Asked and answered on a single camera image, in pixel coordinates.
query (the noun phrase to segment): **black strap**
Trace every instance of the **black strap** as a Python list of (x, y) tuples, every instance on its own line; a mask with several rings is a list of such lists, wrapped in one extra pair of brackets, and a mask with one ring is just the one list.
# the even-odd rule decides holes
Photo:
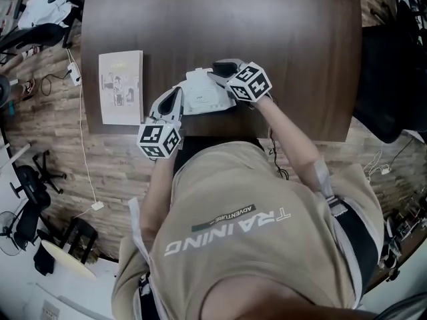
[(139, 279), (139, 300), (141, 302), (142, 320), (160, 320), (151, 288), (149, 293), (142, 295), (143, 288), (149, 285), (148, 277), (149, 272)]
[(347, 211), (336, 216), (336, 219), (352, 244), (362, 276), (363, 295), (368, 288), (368, 284), (378, 263), (378, 252), (375, 242), (369, 234), (363, 220), (361, 220), (357, 212), (355, 212), (350, 205), (341, 199), (340, 201), (341, 205), (343, 205)]

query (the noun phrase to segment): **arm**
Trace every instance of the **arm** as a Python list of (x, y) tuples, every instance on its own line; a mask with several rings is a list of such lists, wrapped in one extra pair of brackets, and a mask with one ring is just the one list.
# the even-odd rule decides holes
[(263, 96), (255, 106), (273, 129), (301, 182), (312, 191), (317, 191), (318, 179), (314, 163), (322, 156), (316, 146), (269, 97)]
[(151, 250), (155, 236), (169, 213), (176, 155), (177, 151), (169, 159), (158, 159), (155, 162), (151, 181), (141, 204), (139, 222), (148, 251)]

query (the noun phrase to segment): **office chair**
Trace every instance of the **office chair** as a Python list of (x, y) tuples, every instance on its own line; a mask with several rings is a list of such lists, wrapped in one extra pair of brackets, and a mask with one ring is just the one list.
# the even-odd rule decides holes
[(18, 19), (19, 15), (24, 12), (27, 8), (26, 4), (24, 4), (23, 0), (17, 0), (15, 10), (13, 12), (13, 18)]
[[(52, 3), (56, 0), (47, 0), (48, 3)], [(83, 6), (84, 1), (82, 0), (67, 0), (76, 7), (73, 7), (71, 9), (71, 12), (68, 14), (68, 16), (63, 20), (64, 24), (66, 24), (68, 27), (65, 29), (64, 39), (62, 42), (62, 47), (64, 49), (69, 49), (72, 46), (71, 42), (68, 42), (68, 38), (71, 32), (71, 28), (73, 27), (74, 21), (82, 21), (82, 13), (83, 13)]]
[(418, 44), (418, 26), (409, 6), (397, 18), (362, 30), (362, 66), (353, 116), (385, 143), (403, 129), (427, 137), (427, 53)]
[(58, 189), (56, 187), (56, 185), (52, 182), (52, 179), (54, 178), (62, 178), (62, 179), (66, 179), (67, 178), (67, 174), (62, 173), (62, 174), (52, 174), (50, 173), (47, 168), (46, 168), (46, 156), (50, 155), (50, 151), (44, 151), (43, 152), (43, 162), (42, 162), (42, 166), (39, 165), (39, 163), (37, 162), (39, 156), (36, 154), (33, 156), (33, 162), (35, 164), (35, 166), (37, 167), (37, 169), (39, 170), (41, 176), (40, 176), (40, 181), (42, 183), (47, 183), (49, 184), (56, 193), (58, 194), (62, 194), (63, 190), (62, 189)]
[(26, 250), (28, 242), (34, 243), (39, 216), (50, 206), (51, 198), (46, 192), (46, 186), (41, 182), (39, 174), (32, 167), (20, 166), (16, 168), (15, 172), (21, 186), (15, 188), (12, 183), (10, 186), (18, 198), (20, 198), (19, 192), (24, 190), (28, 202), (18, 213), (21, 218), (16, 226), (13, 239), (22, 250)]
[(16, 47), (20, 49), (26, 45), (55, 46), (64, 36), (64, 28), (59, 25), (47, 23), (33, 27), (32, 29), (22, 29), (6, 34), (0, 38), (0, 53)]

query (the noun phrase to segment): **black cable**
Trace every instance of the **black cable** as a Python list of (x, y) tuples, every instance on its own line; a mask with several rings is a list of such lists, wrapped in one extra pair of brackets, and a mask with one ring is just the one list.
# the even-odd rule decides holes
[(273, 129), (270, 128), (270, 133), (268, 136), (273, 143), (273, 147), (270, 149), (270, 152), (268, 153), (268, 155), (274, 154), (274, 165), (276, 165), (278, 169), (277, 172), (280, 174), (280, 177), (282, 177), (282, 179), (283, 179), (283, 176), (285, 175), (285, 179), (289, 180), (288, 171), (280, 168), (280, 166), (278, 165), (278, 152), (276, 151), (276, 141), (273, 139)]
[[(59, 76), (56, 76), (56, 75), (54, 75), (54, 74), (52, 74), (52, 73), (48, 73), (46, 76), (44, 76), (44, 77), (40, 80), (39, 88), (38, 88), (38, 90), (36, 91), (36, 93), (40, 90), (40, 92), (41, 92), (42, 94), (44, 94), (44, 96), (49, 96), (49, 95), (51, 94), (51, 92), (52, 92), (52, 81), (51, 81), (48, 77), (49, 77), (49, 76), (52, 76), (52, 77), (54, 77), (54, 78), (56, 78), (56, 79), (64, 80), (64, 79), (66, 78), (66, 76), (68, 76), (70, 73), (71, 73), (71, 70), (68, 70), (68, 71), (67, 71), (67, 73), (66, 73), (63, 77), (59, 77)], [(45, 92), (43, 91), (43, 81), (44, 81), (45, 79), (47, 79), (47, 80), (49, 81), (49, 92), (48, 92), (48, 93), (45, 93)]]
[(20, 104), (20, 102), (23, 102), (23, 101), (24, 99), (20, 99), (18, 102), (12, 103), (12, 107), (16, 106), (17, 104)]
[(405, 148), (407, 148), (407, 146), (409, 146), (409, 144), (412, 142), (412, 140), (413, 140), (413, 139), (414, 139), (414, 138), (411, 138), (411, 140), (409, 140), (409, 142), (405, 145), (405, 147), (403, 147), (403, 148), (400, 150), (400, 152), (396, 154), (396, 156), (393, 158), (392, 162), (390, 163), (390, 166), (389, 166), (389, 168), (390, 168), (390, 169), (392, 168), (392, 165), (393, 165), (394, 160), (396, 160), (396, 158), (399, 156), (399, 154), (401, 154), (401, 152), (403, 152), (403, 151), (405, 150)]

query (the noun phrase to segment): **white strap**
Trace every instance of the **white strap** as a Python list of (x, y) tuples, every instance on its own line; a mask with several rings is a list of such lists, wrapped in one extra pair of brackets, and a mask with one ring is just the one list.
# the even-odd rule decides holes
[[(151, 259), (148, 255), (148, 251), (145, 248), (142, 235), (141, 235), (141, 227), (140, 224), (140, 218), (139, 218), (139, 203), (136, 197), (130, 199), (127, 204), (129, 205), (129, 209), (131, 211), (131, 223), (132, 223), (132, 235), (133, 235), (133, 242), (135, 243), (136, 247), (138, 248), (139, 252), (142, 254), (146, 262), (148, 263), (150, 270), (151, 270)], [(163, 303), (161, 302), (161, 299), (159, 298), (157, 287), (154, 284), (153, 279), (148, 277), (149, 286), (151, 287), (151, 290), (153, 292), (153, 298), (155, 303), (155, 308), (157, 309), (157, 313), (159, 314), (160, 320), (168, 320), (169, 317), (166, 314), (165, 307), (163, 306)]]
[(348, 269), (350, 270), (350, 275), (352, 277), (354, 296), (356, 298), (353, 304), (353, 309), (355, 309), (362, 297), (362, 274), (360, 273), (358, 260), (354, 254), (352, 244), (350, 243), (346, 232), (342, 229), (340, 223), (335, 217), (333, 218), (333, 223), (337, 239), (336, 244), (347, 261)]
[(334, 192), (332, 191), (331, 179), (329, 176), (329, 170), (326, 167), (325, 161), (323, 158), (317, 160), (314, 163), (314, 171), (316, 172), (320, 192), (325, 198), (329, 198), (334, 196)]

